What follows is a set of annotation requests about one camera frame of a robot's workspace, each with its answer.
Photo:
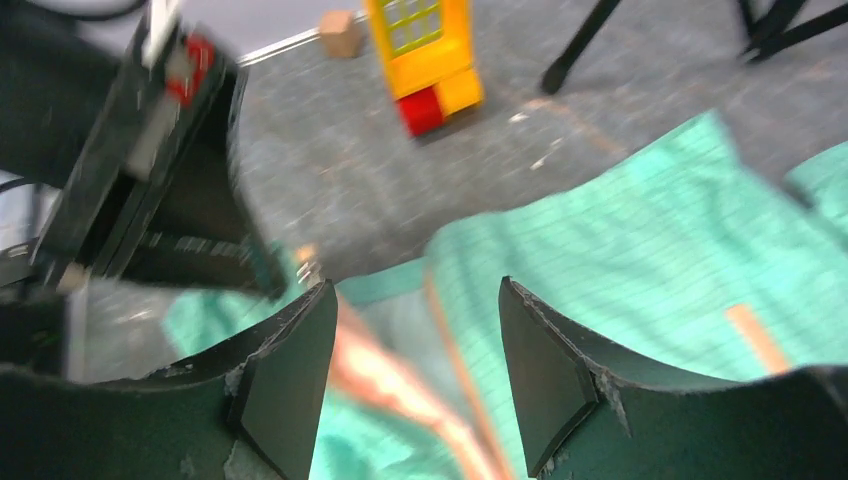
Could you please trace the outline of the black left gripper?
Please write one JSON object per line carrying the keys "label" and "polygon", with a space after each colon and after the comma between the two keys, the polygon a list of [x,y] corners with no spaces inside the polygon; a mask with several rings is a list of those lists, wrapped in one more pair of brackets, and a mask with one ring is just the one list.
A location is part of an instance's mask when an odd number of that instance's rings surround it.
{"label": "black left gripper", "polygon": [[5,189],[59,194],[1,253],[1,283],[72,290],[91,277],[276,298],[284,269],[238,186],[246,74],[177,1],[112,11],[1,5]]}

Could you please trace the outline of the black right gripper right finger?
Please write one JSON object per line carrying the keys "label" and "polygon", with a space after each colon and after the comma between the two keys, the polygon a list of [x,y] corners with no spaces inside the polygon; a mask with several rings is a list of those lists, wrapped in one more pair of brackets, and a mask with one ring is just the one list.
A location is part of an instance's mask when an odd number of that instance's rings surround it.
{"label": "black right gripper right finger", "polygon": [[536,479],[843,479],[847,370],[749,382],[637,353],[511,278],[499,316],[527,471]]}

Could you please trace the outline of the green and orange jacket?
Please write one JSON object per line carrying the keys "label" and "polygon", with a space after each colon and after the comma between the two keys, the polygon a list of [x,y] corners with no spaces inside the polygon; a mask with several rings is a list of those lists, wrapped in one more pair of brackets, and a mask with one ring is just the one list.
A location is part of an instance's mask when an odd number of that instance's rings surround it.
{"label": "green and orange jacket", "polygon": [[699,115],[564,193],[440,229],[344,280],[313,479],[531,479],[503,349],[511,278],[637,353],[749,382],[847,370],[847,148],[786,178]]}

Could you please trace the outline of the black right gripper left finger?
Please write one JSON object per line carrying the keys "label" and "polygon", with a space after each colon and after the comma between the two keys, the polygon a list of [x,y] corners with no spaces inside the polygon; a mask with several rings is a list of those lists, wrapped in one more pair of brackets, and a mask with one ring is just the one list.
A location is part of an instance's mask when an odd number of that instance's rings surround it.
{"label": "black right gripper left finger", "polygon": [[332,283],[145,378],[78,384],[1,368],[5,479],[226,479],[235,451],[308,477],[337,320]]}

